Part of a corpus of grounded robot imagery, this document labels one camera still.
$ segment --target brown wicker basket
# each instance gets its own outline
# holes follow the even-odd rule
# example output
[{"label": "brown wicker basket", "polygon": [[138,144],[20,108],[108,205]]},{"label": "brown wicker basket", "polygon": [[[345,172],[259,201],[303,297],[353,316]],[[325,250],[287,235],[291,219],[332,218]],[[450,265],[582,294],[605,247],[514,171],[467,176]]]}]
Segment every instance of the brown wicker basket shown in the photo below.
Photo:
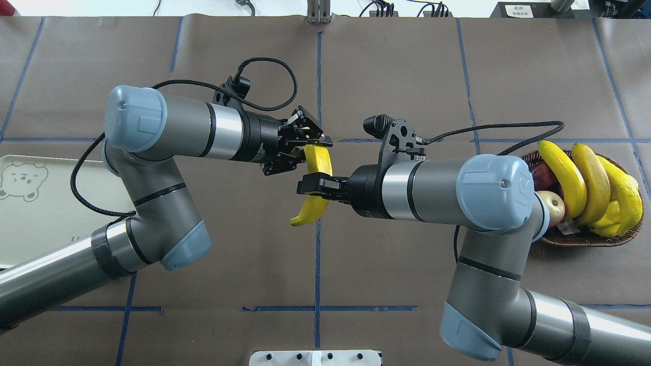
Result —
[{"label": "brown wicker basket", "polygon": [[[572,151],[563,150],[567,156],[572,157]],[[615,164],[619,169],[623,170],[625,173],[628,173],[621,165],[613,161],[611,158],[597,154],[609,162]],[[542,157],[538,151],[532,151],[524,156],[522,159],[527,162],[529,167],[534,167],[539,163],[542,163]],[[644,201],[642,202],[642,218],[635,226],[628,229],[626,233],[622,236],[616,236],[614,238],[604,238],[592,232],[589,232],[586,228],[582,228],[581,232],[571,235],[563,235],[561,231],[554,227],[548,230],[545,235],[540,239],[541,242],[550,244],[553,246],[562,246],[562,247],[615,247],[621,246],[622,244],[630,242],[642,227],[642,222],[644,221]]]}]

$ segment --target red object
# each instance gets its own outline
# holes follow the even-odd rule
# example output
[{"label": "red object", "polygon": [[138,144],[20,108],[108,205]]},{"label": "red object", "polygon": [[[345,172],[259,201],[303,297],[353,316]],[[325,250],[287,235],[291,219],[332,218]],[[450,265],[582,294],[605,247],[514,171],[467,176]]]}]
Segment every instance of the red object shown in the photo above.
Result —
[{"label": "red object", "polygon": [[0,0],[0,16],[12,16],[16,12],[16,8],[11,5],[7,0]]}]

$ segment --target bear drawing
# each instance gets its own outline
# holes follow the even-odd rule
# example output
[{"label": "bear drawing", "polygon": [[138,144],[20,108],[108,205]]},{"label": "bear drawing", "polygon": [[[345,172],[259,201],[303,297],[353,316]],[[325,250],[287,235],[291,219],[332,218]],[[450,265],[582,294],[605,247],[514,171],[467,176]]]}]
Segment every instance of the bear drawing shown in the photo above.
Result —
[{"label": "bear drawing", "polygon": [[38,189],[47,177],[44,163],[12,162],[0,174],[0,200],[14,196],[32,202],[38,198]]}]

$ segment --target white floor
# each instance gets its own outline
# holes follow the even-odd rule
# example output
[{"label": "white floor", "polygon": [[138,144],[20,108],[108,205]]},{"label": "white floor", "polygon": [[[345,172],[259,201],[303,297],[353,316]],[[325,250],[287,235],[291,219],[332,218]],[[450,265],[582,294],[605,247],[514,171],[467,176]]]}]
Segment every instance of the white floor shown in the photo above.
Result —
[{"label": "white floor", "polygon": [[[158,0],[9,0],[22,16],[151,16]],[[517,3],[518,0],[504,0]],[[251,0],[257,16],[284,16],[307,13],[307,0]],[[358,16],[367,0],[331,0],[336,14]],[[400,16],[416,16],[424,4],[393,0]],[[450,11],[461,18],[488,18],[495,0],[444,0]],[[575,0],[574,9],[588,9],[588,0]],[[235,0],[161,0],[157,16],[184,16],[199,13],[214,16],[247,16],[248,7]]]}]

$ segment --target white tray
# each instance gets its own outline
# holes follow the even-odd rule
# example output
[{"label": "white tray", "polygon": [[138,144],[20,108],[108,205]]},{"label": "white tray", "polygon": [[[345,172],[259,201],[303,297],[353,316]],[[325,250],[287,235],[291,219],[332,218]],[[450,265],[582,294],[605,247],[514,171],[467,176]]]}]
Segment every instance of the white tray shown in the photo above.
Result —
[{"label": "white tray", "polygon": [[[18,155],[0,158],[0,268],[89,236],[115,219],[89,210],[72,195],[70,174],[76,162]],[[102,162],[83,164],[77,188],[97,207],[133,210],[121,179]]]}]

